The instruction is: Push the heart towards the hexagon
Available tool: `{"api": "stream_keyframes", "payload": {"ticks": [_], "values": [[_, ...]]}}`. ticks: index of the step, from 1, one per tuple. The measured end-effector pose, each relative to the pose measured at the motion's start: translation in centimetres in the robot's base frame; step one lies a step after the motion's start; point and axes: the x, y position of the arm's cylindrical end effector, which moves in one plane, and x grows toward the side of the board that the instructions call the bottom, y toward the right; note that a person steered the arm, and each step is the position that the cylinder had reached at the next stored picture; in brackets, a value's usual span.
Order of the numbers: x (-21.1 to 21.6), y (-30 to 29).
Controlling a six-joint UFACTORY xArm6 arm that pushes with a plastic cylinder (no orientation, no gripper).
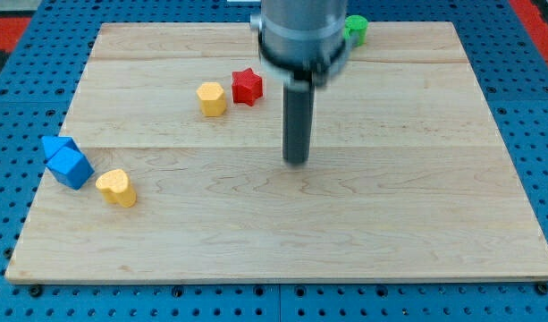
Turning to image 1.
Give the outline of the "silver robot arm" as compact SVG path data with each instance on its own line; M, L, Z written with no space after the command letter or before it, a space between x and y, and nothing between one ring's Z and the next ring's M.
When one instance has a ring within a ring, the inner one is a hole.
M323 88L349 59L347 0L263 0L250 16L260 63L294 91Z

